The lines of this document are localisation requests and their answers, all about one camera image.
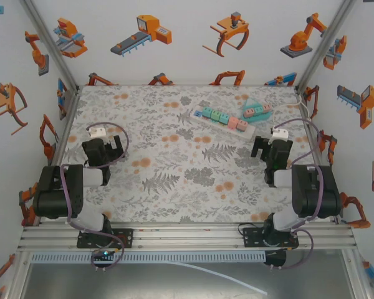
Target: leaf pattern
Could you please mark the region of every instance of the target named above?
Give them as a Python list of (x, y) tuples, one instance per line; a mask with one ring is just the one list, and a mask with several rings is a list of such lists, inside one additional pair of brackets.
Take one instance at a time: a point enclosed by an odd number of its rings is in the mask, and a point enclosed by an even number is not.
[[(292, 87), (87, 86), (80, 93), (62, 163), (84, 163), (81, 143), (89, 140), (85, 128), (97, 121), (122, 125), (130, 139), (126, 156), (110, 167), (109, 184), (84, 189), (85, 200), (110, 212), (111, 221), (247, 222), (253, 214), (280, 211), (290, 204), (290, 190), (264, 183), (266, 164), (251, 158), (253, 140), (224, 134), (191, 121), (189, 115), (201, 105), (238, 117), (242, 100), (234, 97), (242, 95), (273, 107), (296, 103)], [(280, 123), (297, 117), (298, 109), (282, 107), (274, 118)], [(256, 135), (270, 137), (271, 121), (254, 125)], [(123, 133), (104, 127), (108, 135), (119, 135), (125, 148)], [(295, 141), (305, 136), (303, 124), (285, 128), (294, 140), (289, 159), (308, 152), (307, 143)], [(203, 142), (204, 136), (210, 141)], [(313, 159), (300, 162), (310, 164)], [(234, 187), (226, 190), (223, 184), (228, 181)]]

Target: black mounting plate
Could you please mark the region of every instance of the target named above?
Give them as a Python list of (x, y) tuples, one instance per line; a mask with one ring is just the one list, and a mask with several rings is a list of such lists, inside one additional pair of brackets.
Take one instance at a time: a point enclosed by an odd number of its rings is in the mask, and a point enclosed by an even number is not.
[[(113, 235), (116, 235), (122, 240), (125, 248), (131, 248), (133, 242), (133, 229), (112, 229)], [(88, 249), (99, 249), (99, 246), (92, 243), (90, 240), (90, 234), (86, 232), (79, 231), (79, 236), (77, 237), (77, 248), (88, 248)], [(109, 248), (121, 249), (119, 244), (113, 243)]]
[(291, 236), (290, 232), (279, 232), (274, 231), (273, 238), (278, 240), (278, 244), (276, 246), (269, 246), (264, 241), (263, 238), (263, 228), (250, 228), (246, 227), (242, 229), (242, 234), (244, 235), (244, 246), (245, 248), (252, 248), (252, 247), (259, 247), (259, 248), (272, 248), (272, 247), (280, 247), (280, 248), (292, 248), (295, 249), (299, 246), (298, 238), (294, 238)]

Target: white cable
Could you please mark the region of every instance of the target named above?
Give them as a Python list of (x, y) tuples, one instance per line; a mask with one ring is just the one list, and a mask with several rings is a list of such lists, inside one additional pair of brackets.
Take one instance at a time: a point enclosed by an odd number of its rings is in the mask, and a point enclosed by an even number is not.
[(236, 283), (238, 283), (238, 284), (240, 284), (240, 285), (242, 285), (244, 287), (250, 288), (251, 290), (254, 290), (256, 292), (259, 292), (259, 293), (267, 296), (267, 292), (262, 291), (262, 290), (260, 290), (260, 289), (258, 289), (256, 287), (253, 287), (252, 285), (248, 285), (245, 282), (242, 282), (242, 281), (240, 281), (238, 279), (232, 278), (232, 277), (227, 276), (227, 275), (222, 274), (222, 273), (218, 273), (218, 272), (211, 271), (211, 270), (208, 270), (208, 269), (205, 269), (205, 268), (201, 268), (201, 267), (198, 267), (198, 266), (190, 265), (188, 263), (178, 263), (178, 262), (165, 262), (165, 263), (169, 263), (171, 265), (177, 265), (177, 266), (183, 266), (183, 267), (193, 268), (193, 269), (200, 270), (200, 271), (203, 271), (203, 272), (207, 272), (207, 273), (219, 276), (219, 277), (223, 277), (225, 279), (231, 280), (232, 282), (236, 282)]
[(310, 119), (310, 114), (309, 114), (309, 109), (307, 108), (307, 106), (302, 102), (302, 95), (299, 95), (299, 102), (296, 103), (296, 104), (283, 104), (283, 105), (280, 105), (280, 106), (277, 106), (275, 108), (273, 108), (273, 116), (272, 116), (272, 121), (273, 121), (273, 128), (275, 126), (275, 123), (274, 123), (274, 115), (276, 114), (276, 110), (279, 110), (281, 107), (286, 107), (286, 106), (299, 106), (300, 104), (302, 104), (302, 106), (306, 109), (306, 112), (307, 112), (307, 119), (308, 120), (311, 120)]

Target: pink block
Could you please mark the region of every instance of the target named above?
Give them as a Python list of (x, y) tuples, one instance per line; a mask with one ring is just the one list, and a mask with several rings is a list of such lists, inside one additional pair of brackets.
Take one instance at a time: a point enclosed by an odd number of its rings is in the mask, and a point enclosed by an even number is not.
[(272, 108), (272, 105), (270, 104), (263, 105), (263, 113), (269, 112), (271, 108)]
[(229, 119), (228, 127), (229, 127), (230, 129), (235, 129), (235, 128), (237, 127), (237, 125), (238, 125), (238, 121), (239, 121), (238, 118), (236, 118), (236, 117), (231, 117), (231, 118)]
[(250, 118), (250, 117), (254, 116), (254, 114), (255, 114), (255, 109), (253, 109), (253, 108), (250, 108), (250, 109), (247, 109), (247, 110), (244, 111), (244, 117), (245, 118)]
[(238, 130), (241, 130), (241, 131), (245, 132), (247, 127), (248, 127), (248, 123), (246, 121), (243, 121), (243, 120), (238, 121), (238, 124), (237, 124), (237, 129)]

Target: white wall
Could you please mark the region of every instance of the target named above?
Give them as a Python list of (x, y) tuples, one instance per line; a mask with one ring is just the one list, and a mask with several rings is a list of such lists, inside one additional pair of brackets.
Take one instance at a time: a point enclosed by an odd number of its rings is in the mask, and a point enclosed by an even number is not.
[[(368, 85), (374, 86), (374, 3), (357, 1), (337, 37), (343, 35), (347, 35), (347, 47), (342, 60), (334, 70), (321, 65), (309, 86), (320, 87), (319, 112), (314, 122), (326, 134), (338, 139), (333, 173), (339, 191), (359, 198), (372, 223), (369, 229), (355, 229), (354, 233), (360, 252), (374, 265), (374, 108), (373, 123), (363, 130), (355, 109), (337, 100), (338, 85), (358, 94)], [(351, 207), (344, 211), (344, 216), (348, 221), (358, 219), (357, 211)]]
[[(291, 59), (280, 48), (288, 45), (296, 32), (305, 29), (306, 18), (315, 12), (329, 25), (341, 3), (335, 0), (35, 2), (50, 30), (63, 17), (85, 35), (88, 51), (77, 58), (64, 57), (78, 84), (86, 84), (89, 73), (96, 72), (123, 85), (147, 84), (161, 72), (176, 84), (209, 84), (221, 72), (242, 69), (246, 70), (243, 84), (262, 85), (291, 72), (297, 72), (299, 79), (314, 51)], [(204, 49), (202, 45), (215, 49), (218, 43), (219, 34), (209, 26), (215, 26), (235, 11), (249, 23), (250, 35), (245, 46), (237, 51), (224, 44), (224, 58)], [(124, 57), (111, 53), (113, 46), (138, 31), (136, 17), (140, 14), (159, 18), (160, 24), (172, 31), (173, 42), (166, 45), (156, 40)], [(320, 40), (320, 33), (314, 30), (309, 45), (315, 49)], [(234, 78), (224, 79), (224, 83), (233, 82)]]
[[(51, 120), (61, 136), (66, 119), (59, 120), (57, 106), (57, 79), (59, 71), (53, 61), (49, 73), (41, 77), (32, 59), (32, 47), (25, 41), (24, 31), (36, 33), (19, 1), (0, 0), (4, 14), (0, 15), (0, 82), (11, 82), (26, 98), (28, 107), (19, 112), (19, 118), (28, 125), (18, 133), (18, 127), (10, 114), (0, 116), (0, 267), (17, 248), (22, 227), (18, 192), (26, 190), (39, 180), (43, 166), (47, 164), (39, 140), (39, 128), (43, 113)], [(43, 54), (47, 53), (37, 42)], [(16, 97), (17, 108), (21, 100)], [(54, 137), (47, 130), (46, 140)]]

